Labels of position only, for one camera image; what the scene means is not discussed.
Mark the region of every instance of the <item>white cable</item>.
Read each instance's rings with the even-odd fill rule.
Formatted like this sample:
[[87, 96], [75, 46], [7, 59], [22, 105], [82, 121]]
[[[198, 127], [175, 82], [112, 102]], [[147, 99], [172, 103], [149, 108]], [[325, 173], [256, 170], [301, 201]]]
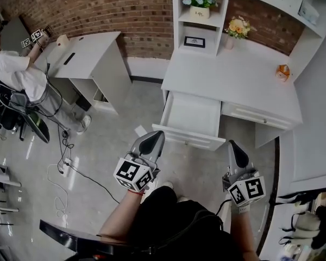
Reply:
[[[58, 167], [57, 164], [50, 164], [50, 165], [48, 166], [48, 168], [47, 168], [47, 180], [48, 180], [51, 184], [53, 184], [53, 185], [55, 185], [56, 187], [62, 189], [62, 190], [65, 192], [65, 194], [66, 194], [66, 201], [65, 201], [65, 204], [63, 203], [63, 201], [61, 200], [61, 198], [60, 198], [59, 196], [56, 196], [55, 199], [54, 199], [54, 205], [55, 205], [55, 209], [57, 210], [57, 211], [55, 212], [55, 216], [58, 217], [58, 218], [62, 218], [62, 217], [64, 217], [64, 219], [65, 219], [65, 228], [67, 228], [67, 214], [66, 214], [66, 208], [67, 208], [68, 194], [67, 194], [67, 191], [66, 191], [65, 189], [63, 189], [59, 184], [56, 184], [56, 183], [52, 182], [52, 181], [48, 178], [49, 168], [50, 168], [51, 166], [53, 166], [53, 165], [55, 165], [55, 166]], [[60, 203], [62, 204], [62, 206], [63, 206], [62, 208], [58, 208], [58, 207], [57, 207], [57, 200], [59, 200]]]

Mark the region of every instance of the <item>white wall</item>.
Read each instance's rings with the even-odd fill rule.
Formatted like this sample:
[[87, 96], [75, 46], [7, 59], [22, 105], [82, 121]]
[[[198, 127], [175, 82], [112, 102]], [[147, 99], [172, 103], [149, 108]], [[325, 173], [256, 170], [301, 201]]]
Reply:
[[295, 81], [303, 124], [293, 130], [294, 181], [326, 175], [326, 38]]

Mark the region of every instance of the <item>person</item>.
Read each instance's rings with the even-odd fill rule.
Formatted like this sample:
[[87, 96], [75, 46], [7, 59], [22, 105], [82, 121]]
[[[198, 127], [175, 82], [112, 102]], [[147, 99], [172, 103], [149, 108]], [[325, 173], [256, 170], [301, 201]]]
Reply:
[[166, 182], [142, 204], [143, 193], [130, 190], [106, 220], [99, 236], [142, 247], [154, 245], [155, 254], [141, 259], [169, 260], [191, 257], [194, 260], [259, 260], [248, 212], [232, 205], [230, 234], [220, 229], [220, 219], [198, 202], [181, 197]]
[[[47, 42], [48, 37], [43, 34], [39, 44], [43, 46]], [[0, 36], [0, 81], [13, 90], [24, 90], [31, 105], [39, 107], [45, 115], [52, 116], [64, 129], [82, 134], [90, 125], [91, 117], [85, 115], [78, 121], [66, 110], [62, 97], [50, 85], [46, 74], [34, 65], [40, 55], [39, 44], [36, 43], [26, 57], [21, 57], [15, 51], [2, 51]]]

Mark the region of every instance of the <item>black and white marker cube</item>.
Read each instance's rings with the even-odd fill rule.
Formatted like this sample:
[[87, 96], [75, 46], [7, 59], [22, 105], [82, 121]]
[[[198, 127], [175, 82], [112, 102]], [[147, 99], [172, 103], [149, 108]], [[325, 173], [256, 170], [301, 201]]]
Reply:
[[263, 176], [236, 181], [228, 189], [233, 202], [238, 206], [249, 205], [266, 196]]
[[42, 32], [41, 30], [37, 30], [34, 33], [32, 33], [32, 41], [35, 42], [37, 39], [42, 37]]
[[21, 45], [22, 45], [22, 48], [27, 47], [28, 45], [30, 45], [30, 39], [27, 38], [26, 40], [21, 41]]
[[136, 192], [143, 190], [153, 179], [150, 167], [124, 158], [118, 161], [114, 177], [121, 186]]

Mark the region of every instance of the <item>brick wall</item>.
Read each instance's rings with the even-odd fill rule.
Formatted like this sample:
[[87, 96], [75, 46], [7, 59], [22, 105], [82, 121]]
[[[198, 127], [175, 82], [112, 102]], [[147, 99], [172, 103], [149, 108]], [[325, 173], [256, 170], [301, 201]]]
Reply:
[[233, 16], [249, 20], [257, 31], [248, 39], [290, 55], [304, 25], [283, 11], [259, 0], [229, 0], [224, 27]]
[[170, 59], [173, 51], [172, 0], [0, 0], [0, 8], [22, 15], [30, 32], [51, 25], [54, 39], [121, 31], [123, 56]]
[[[22, 15], [33, 32], [51, 25], [55, 37], [121, 31], [123, 56], [170, 59], [173, 52], [172, 0], [0, 0], [7, 18]], [[229, 0], [232, 16], [249, 19], [258, 31], [249, 39], [290, 54], [304, 26], [257, 0]]]

